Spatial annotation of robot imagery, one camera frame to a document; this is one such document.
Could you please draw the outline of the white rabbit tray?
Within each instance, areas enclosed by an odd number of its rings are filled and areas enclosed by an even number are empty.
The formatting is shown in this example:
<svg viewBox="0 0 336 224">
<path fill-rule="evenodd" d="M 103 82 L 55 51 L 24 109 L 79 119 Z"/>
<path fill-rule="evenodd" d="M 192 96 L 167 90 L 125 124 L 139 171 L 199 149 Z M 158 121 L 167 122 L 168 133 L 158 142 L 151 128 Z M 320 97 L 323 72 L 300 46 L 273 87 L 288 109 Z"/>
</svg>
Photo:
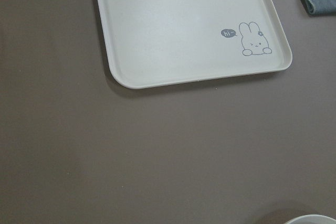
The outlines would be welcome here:
<svg viewBox="0 0 336 224">
<path fill-rule="evenodd" d="M 98 0 L 109 69 L 130 89 L 287 69 L 272 0 Z"/>
</svg>

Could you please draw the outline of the mint green bowl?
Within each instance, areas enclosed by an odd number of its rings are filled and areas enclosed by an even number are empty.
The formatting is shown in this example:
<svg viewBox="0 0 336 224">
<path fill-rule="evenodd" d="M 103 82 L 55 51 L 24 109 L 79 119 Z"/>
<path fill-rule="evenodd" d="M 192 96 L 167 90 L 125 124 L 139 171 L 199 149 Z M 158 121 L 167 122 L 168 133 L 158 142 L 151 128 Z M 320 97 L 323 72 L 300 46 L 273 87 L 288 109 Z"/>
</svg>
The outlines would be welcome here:
<svg viewBox="0 0 336 224">
<path fill-rule="evenodd" d="M 336 220 L 324 215 L 304 215 L 295 217 L 285 224 L 336 224 Z"/>
</svg>

